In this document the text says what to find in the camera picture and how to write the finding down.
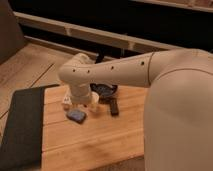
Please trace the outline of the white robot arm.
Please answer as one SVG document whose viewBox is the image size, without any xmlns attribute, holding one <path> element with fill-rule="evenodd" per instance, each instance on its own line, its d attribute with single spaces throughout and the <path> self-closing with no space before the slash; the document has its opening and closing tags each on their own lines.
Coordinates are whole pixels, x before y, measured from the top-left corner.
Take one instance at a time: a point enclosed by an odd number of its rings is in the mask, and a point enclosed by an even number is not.
<svg viewBox="0 0 213 171">
<path fill-rule="evenodd" d="M 59 78 L 76 104 L 91 101 L 92 83 L 146 87 L 145 171 L 213 171 L 213 53 L 175 49 L 97 64 L 79 53 Z"/>
</svg>

